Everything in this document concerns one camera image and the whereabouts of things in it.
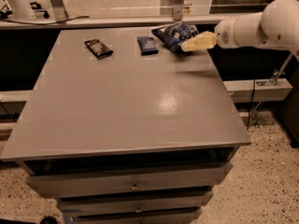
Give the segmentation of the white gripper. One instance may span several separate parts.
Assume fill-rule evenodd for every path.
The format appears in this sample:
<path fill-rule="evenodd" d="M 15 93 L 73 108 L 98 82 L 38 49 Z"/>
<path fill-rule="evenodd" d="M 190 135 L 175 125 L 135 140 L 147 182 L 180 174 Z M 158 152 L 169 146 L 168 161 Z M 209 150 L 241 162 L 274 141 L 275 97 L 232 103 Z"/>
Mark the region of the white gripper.
<path fill-rule="evenodd" d="M 212 49 L 218 44 L 223 49 L 236 49 L 238 48 L 235 42 L 235 24 L 238 17 L 230 17 L 220 21 L 214 33 L 205 31 L 195 37 L 189 38 L 180 44 L 184 52 Z"/>

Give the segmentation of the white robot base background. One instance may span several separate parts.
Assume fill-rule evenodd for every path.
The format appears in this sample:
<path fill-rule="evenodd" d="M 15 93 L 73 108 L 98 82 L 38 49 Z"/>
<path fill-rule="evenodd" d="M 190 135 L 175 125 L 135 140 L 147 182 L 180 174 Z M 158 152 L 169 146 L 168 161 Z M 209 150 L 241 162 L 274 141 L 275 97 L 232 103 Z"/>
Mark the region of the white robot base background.
<path fill-rule="evenodd" d="M 6 0 L 15 19 L 30 20 L 36 17 L 29 0 Z"/>

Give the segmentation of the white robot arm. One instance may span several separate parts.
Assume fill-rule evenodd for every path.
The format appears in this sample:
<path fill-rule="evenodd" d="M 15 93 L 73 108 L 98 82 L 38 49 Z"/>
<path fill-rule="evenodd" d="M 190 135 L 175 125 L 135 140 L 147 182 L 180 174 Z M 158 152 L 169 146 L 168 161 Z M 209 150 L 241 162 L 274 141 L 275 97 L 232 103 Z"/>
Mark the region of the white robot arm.
<path fill-rule="evenodd" d="M 203 32 L 180 44 L 183 51 L 254 47 L 288 50 L 299 60 L 299 1 L 275 0 L 263 12 L 220 21 L 214 32 Z"/>

